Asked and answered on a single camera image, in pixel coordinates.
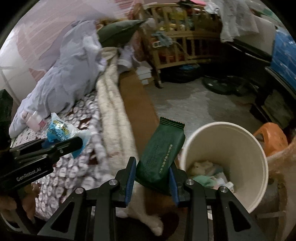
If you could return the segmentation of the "person's left hand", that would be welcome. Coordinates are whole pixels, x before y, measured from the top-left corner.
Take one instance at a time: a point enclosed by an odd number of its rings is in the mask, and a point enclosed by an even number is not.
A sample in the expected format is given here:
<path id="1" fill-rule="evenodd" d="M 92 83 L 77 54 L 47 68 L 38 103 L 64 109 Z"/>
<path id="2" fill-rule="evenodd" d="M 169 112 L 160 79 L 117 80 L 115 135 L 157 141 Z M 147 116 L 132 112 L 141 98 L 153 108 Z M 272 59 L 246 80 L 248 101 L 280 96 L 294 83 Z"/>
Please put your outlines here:
<path id="1" fill-rule="evenodd" d="M 33 220 L 36 211 L 36 201 L 40 193 L 40 187 L 36 183 L 27 185 L 25 188 L 25 197 L 22 199 L 23 209 L 30 220 Z M 1 214 L 7 221 L 16 222 L 11 212 L 16 210 L 16 202 L 11 197 L 1 196 Z"/>

